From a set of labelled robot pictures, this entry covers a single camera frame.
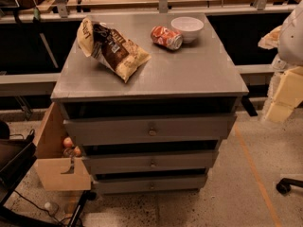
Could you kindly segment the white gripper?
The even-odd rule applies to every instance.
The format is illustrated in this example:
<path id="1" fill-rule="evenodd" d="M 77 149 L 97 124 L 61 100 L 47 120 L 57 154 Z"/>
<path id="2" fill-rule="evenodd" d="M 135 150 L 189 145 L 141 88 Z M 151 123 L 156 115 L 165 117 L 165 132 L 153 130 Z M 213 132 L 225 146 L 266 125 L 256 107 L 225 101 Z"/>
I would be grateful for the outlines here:
<path id="1" fill-rule="evenodd" d="M 264 119 L 282 123 L 303 102 L 303 67 L 286 70 L 273 79 L 269 101 L 264 105 Z"/>

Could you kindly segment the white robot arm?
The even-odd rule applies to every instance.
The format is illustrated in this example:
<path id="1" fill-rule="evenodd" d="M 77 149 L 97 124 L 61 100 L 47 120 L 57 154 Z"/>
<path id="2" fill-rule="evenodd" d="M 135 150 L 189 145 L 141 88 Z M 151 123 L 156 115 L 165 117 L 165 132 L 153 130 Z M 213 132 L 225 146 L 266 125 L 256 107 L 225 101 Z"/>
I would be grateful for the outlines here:
<path id="1" fill-rule="evenodd" d="M 277 56 L 292 68 L 272 77 L 262 119 L 284 122 L 303 102 L 303 1 L 281 26 L 274 28 L 258 42 L 264 49 L 277 48 Z"/>

